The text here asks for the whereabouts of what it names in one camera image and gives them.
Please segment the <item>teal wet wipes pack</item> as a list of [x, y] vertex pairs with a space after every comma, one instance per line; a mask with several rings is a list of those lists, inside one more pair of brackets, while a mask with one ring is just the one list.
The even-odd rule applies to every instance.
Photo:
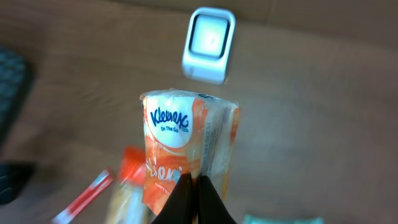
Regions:
[[304, 218], [292, 220], [280, 220], [271, 218], [261, 218], [254, 215], [245, 215], [243, 224], [324, 224], [322, 218]]

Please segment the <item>orange kleenex tissue pack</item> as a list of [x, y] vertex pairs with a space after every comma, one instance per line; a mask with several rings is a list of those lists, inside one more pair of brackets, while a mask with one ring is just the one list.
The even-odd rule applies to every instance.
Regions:
[[225, 198], [229, 163], [239, 124], [239, 105], [185, 90], [143, 93], [146, 180], [143, 204], [163, 209], [180, 176], [208, 176]]

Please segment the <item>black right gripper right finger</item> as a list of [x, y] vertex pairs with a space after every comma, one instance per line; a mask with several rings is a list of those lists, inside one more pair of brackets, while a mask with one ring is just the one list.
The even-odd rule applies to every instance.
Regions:
[[208, 176], [198, 178], [198, 224], [236, 224]]

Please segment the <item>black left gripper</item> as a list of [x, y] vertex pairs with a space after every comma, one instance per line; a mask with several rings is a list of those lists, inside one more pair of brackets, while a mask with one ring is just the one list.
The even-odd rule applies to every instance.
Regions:
[[1, 205], [15, 200], [34, 172], [33, 162], [1, 162]]

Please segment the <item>red stick packet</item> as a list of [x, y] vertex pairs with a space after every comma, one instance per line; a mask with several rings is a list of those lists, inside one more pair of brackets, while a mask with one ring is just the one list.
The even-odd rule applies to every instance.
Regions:
[[69, 224], [81, 213], [101, 192], [106, 190], [114, 181], [110, 170], [103, 170], [97, 178], [71, 202], [64, 210], [52, 219], [54, 224]]

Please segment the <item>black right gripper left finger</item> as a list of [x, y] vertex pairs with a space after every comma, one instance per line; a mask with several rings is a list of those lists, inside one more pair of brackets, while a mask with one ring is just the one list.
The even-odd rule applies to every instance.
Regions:
[[193, 180], [191, 174], [180, 176], [161, 212], [151, 224], [192, 224]]

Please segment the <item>long spaghetti pasta package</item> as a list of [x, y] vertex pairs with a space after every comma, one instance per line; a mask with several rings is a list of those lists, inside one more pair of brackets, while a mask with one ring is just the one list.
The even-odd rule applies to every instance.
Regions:
[[150, 222], [150, 210], [142, 202], [145, 179], [144, 150], [134, 146], [125, 147], [106, 224], [146, 224]]

